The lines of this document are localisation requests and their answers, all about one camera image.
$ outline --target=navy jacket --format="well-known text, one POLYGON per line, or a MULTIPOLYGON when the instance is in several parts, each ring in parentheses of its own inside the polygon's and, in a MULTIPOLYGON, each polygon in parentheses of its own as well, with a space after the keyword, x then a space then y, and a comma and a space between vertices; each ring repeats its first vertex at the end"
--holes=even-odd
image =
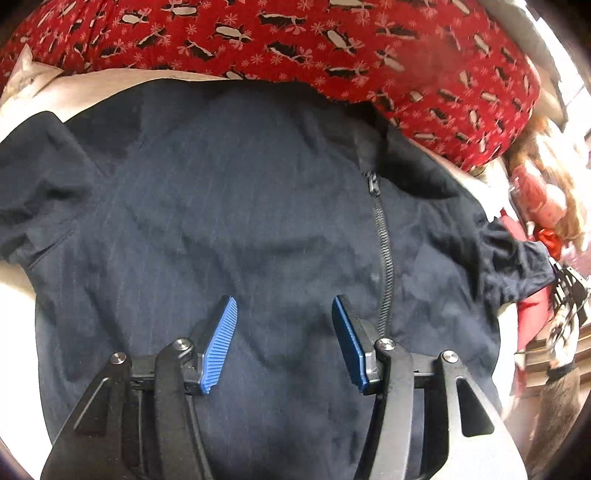
POLYGON ((65 124, 40 113, 0 144, 0 258, 37 293, 50 436, 110 354, 158 352, 229 294, 236 335, 196 406, 216 477, 353 478, 373 399, 350 383, 330 306, 346 294, 376 321, 383 305, 365 171, 394 264, 388 333, 455 350, 498 404, 496 311, 553 279, 544 247, 489 223, 369 106, 298 84, 157 80, 65 124))

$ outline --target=zipper pull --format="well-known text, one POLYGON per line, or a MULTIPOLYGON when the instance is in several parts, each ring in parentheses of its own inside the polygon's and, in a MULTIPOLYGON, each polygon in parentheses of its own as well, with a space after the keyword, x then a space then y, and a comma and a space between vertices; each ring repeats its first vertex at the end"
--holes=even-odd
POLYGON ((378 176, 370 171, 365 174, 368 179, 368 186, 369 186, 369 194, 372 197, 379 197, 379 184, 378 184, 378 176))

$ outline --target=white surface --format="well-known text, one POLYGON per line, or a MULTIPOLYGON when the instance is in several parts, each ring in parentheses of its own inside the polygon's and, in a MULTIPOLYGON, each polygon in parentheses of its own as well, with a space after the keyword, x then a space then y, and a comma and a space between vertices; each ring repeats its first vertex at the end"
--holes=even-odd
POLYGON ((0 437, 38 480, 51 450, 35 345, 35 296, 20 267, 0 262, 0 437))

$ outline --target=jacket cuff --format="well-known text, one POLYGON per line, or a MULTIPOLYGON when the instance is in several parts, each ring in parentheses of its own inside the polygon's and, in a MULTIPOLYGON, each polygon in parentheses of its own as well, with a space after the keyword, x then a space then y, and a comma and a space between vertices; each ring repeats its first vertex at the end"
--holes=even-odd
POLYGON ((563 365, 562 367, 549 368, 548 372, 547 372, 548 373, 548 381, 546 383, 548 384, 548 383, 556 382, 557 380, 564 377, 566 374, 571 373, 576 367, 577 367, 577 365, 574 363, 574 360, 573 360, 571 363, 563 365))

